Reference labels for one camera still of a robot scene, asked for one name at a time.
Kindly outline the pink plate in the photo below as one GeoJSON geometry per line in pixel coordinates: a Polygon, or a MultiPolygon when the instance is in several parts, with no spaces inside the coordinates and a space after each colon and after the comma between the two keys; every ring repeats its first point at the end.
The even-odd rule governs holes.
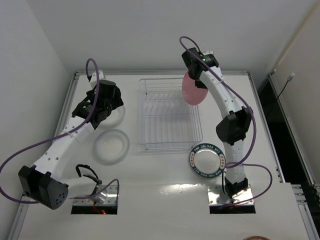
{"type": "Polygon", "coordinates": [[[182,95],[184,100],[192,106],[199,105],[207,96],[208,90],[196,87],[196,81],[191,79],[187,71],[182,80],[182,95]]]}

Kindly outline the green rimmed white plate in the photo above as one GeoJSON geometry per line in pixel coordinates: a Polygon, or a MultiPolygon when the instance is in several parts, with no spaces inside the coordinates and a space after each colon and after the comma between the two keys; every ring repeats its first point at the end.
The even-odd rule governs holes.
{"type": "Polygon", "coordinates": [[[220,176],[225,170],[226,157],[216,145],[200,143],[190,151],[188,163],[198,177],[211,180],[220,176]]]}

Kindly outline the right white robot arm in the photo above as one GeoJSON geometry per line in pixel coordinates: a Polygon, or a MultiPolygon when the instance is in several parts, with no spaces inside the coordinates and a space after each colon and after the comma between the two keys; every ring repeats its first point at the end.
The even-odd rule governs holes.
{"type": "Polygon", "coordinates": [[[224,193],[231,198],[249,185],[242,163],[249,157],[248,153],[243,153],[246,134],[250,126],[254,129],[257,127],[253,110],[226,83],[212,52],[202,53],[193,47],[181,56],[187,67],[182,81],[185,101],[190,105],[198,105],[207,94],[211,94],[220,110],[222,120],[215,129],[226,156],[224,193]]]}

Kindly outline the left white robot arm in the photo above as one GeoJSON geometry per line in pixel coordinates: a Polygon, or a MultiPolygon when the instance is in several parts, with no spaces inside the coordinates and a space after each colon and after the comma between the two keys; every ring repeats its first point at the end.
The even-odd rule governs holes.
{"type": "Polygon", "coordinates": [[[59,208],[66,199],[103,201],[102,193],[106,188],[96,173],[62,178],[67,163],[82,142],[112,111],[124,105],[120,89],[115,82],[106,80],[102,70],[89,77],[90,80],[93,78],[97,78],[95,86],[77,104],[61,137],[31,167],[23,166],[18,172],[24,194],[52,210],[59,208]]]}

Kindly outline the near clear glass plate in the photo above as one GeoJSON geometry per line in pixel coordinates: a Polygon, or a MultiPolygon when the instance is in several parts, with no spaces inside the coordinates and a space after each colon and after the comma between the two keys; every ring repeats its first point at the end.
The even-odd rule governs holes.
{"type": "Polygon", "coordinates": [[[102,132],[94,142],[93,155],[102,165],[111,166],[121,162],[130,149],[128,135],[119,129],[102,132]]]}

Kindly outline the brown bowl at edge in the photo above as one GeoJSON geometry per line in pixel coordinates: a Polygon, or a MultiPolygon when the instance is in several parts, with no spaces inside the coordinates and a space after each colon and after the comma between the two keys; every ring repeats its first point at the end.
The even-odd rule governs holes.
{"type": "Polygon", "coordinates": [[[264,236],[260,236],[260,235],[253,235],[253,236],[248,236],[246,238],[244,238],[243,240],[270,240],[267,237],[264,236]]]}

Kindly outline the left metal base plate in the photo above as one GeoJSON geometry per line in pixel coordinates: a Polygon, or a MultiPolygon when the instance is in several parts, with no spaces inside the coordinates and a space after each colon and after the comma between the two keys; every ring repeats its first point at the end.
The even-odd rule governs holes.
{"type": "Polygon", "coordinates": [[[117,198],[118,186],[112,184],[95,197],[86,199],[75,199],[72,205],[77,207],[87,207],[93,206],[94,203],[96,203],[98,207],[115,207],[117,205],[117,198]]]}

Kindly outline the metal base plate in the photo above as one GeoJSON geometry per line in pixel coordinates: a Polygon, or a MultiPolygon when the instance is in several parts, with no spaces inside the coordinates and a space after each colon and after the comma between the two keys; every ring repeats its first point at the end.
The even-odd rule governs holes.
{"type": "Polygon", "coordinates": [[[229,198],[224,194],[221,185],[208,185],[207,186],[209,206],[217,207],[230,203],[240,206],[254,206],[254,200],[251,186],[249,185],[246,190],[242,190],[229,198]]]}
{"type": "Polygon", "coordinates": [[[75,199],[72,205],[77,207],[87,207],[93,206],[94,203],[96,203],[98,207],[115,207],[117,205],[117,198],[118,186],[112,184],[95,197],[86,199],[75,199]]]}

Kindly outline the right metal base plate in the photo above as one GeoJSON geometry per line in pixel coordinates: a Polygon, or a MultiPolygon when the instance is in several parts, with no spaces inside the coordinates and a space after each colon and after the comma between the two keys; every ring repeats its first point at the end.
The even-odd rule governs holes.
{"type": "Polygon", "coordinates": [[[224,194],[221,185],[208,185],[207,186],[209,206],[217,207],[230,203],[240,206],[254,206],[254,200],[251,186],[249,185],[246,190],[242,190],[229,198],[224,194]]]}

